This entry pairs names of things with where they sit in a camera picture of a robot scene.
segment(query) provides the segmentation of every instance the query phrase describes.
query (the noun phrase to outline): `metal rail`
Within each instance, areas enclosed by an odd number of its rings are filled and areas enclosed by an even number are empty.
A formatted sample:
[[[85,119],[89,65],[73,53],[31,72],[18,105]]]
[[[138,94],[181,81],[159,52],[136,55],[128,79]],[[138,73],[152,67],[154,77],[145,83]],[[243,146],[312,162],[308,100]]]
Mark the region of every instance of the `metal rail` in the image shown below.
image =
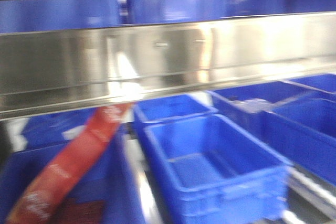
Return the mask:
[[[0,35],[0,120],[336,70],[336,13]]]

